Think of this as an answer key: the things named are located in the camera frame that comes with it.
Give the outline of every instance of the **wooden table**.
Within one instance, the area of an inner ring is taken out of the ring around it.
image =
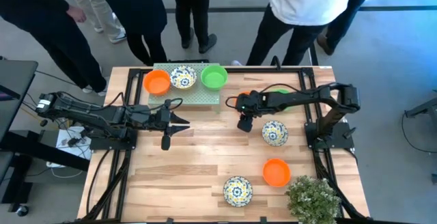
[[[114,68],[105,103],[124,92],[129,68]],[[332,68],[314,67],[318,85],[335,81]],[[269,158],[285,160],[297,176],[315,177],[313,155],[307,148],[304,133],[305,110],[292,107],[276,115],[254,119],[250,133],[237,129],[239,114],[227,108],[226,97],[252,89],[261,90],[270,84],[287,83],[299,88],[298,75],[284,74],[229,74],[228,83],[221,91],[221,112],[211,107],[194,109],[180,107],[175,113],[191,122],[191,128],[173,136],[169,151],[162,151],[162,133],[139,133],[137,148],[132,151],[122,221],[258,221],[267,216],[269,221],[296,221],[287,209],[286,188],[268,186],[262,178],[262,166]],[[141,104],[147,104],[148,93],[141,92]],[[115,105],[122,105],[118,100]],[[315,109],[311,106],[313,117]],[[322,105],[325,114],[326,105]],[[289,131],[288,142],[279,148],[269,146],[261,136],[262,126],[269,120],[283,122]],[[344,150],[331,150],[340,189],[356,209],[369,216],[358,167]],[[87,181],[83,190],[78,218],[85,216],[86,199],[91,179],[103,151],[91,158]],[[105,158],[91,192],[90,208],[107,187],[112,152]],[[254,196],[244,208],[234,208],[223,199],[223,185],[232,176],[244,176],[253,185]],[[111,202],[110,217],[115,216],[118,196],[116,189]]]

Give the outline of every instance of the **gray floor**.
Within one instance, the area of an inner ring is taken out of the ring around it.
[[[174,8],[173,0],[164,0]],[[435,5],[436,0],[373,0],[368,6]],[[265,6],[268,0],[212,0],[212,7]],[[192,47],[180,48],[173,14],[163,33],[163,41],[170,59],[200,59],[229,64],[231,60],[246,61],[262,13],[215,13],[210,15],[210,31],[218,36],[218,44],[207,55],[199,55]],[[94,56],[110,75],[113,66],[138,66],[126,43],[112,45],[102,34],[97,34],[88,23],[80,25]],[[354,134],[359,170],[367,203],[373,218],[388,221],[435,223],[437,218],[437,186],[430,180],[437,170],[435,154],[412,149],[403,138],[400,119],[405,109],[437,96],[437,12],[359,12],[348,35],[332,57],[318,48],[321,65],[333,66],[337,80],[353,83],[361,91],[362,109],[348,120],[358,129]],[[0,20],[0,55],[10,59],[36,60],[38,70],[66,78],[50,60],[44,49],[15,26]],[[283,57],[291,32],[283,36],[271,50]],[[309,63],[306,56],[302,65]],[[76,87],[37,75],[30,94],[64,90],[92,102],[101,103],[96,95],[85,95]],[[39,122],[22,111],[17,115],[13,129],[39,131]],[[406,133],[416,146],[437,150],[436,131],[426,115],[406,120]],[[33,179],[29,206],[31,213],[23,218],[5,213],[5,223],[56,223],[72,221],[79,207],[84,178],[76,184],[54,181],[50,172]]]

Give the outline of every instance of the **hand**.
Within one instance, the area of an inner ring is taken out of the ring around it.
[[[68,16],[71,16],[76,22],[83,23],[87,20],[87,16],[81,8],[70,5],[67,11]]]

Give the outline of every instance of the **leafy plant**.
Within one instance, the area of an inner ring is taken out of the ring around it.
[[[329,187],[326,179],[300,176],[288,186],[288,209],[304,224],[335,224],[340,198]]]

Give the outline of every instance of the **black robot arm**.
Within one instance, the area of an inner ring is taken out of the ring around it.
[[[190,126],[170,126],[171,123],[189,124],[171,111],[171,101],[156,108],[147,105],[123,105],[105,107],[78,100],[65,92],[41,94],[36,113],[50,120],[67,118],[97,130],[94,136],[125,141],[130,139],[131,130],[161,131],[164,133],[161,148],[168,150],[170,137]]]
[[[333,90],[339,91],[337,100],[330,94]],[[345,114],[355,113],[360,109],[358,90],[352,85],[331,83],[304,92],[297,91],[289,94],[252,91],[249,95],[240,94],[237,97],[235,109],[241,112],[238,127],[245,132],[250,132],[254,117],[275,114],[287,107],[317,102],[332,107],[325,117],[317,120],[318,134],[321,138],[329,136],[332,133],[333,126]]]

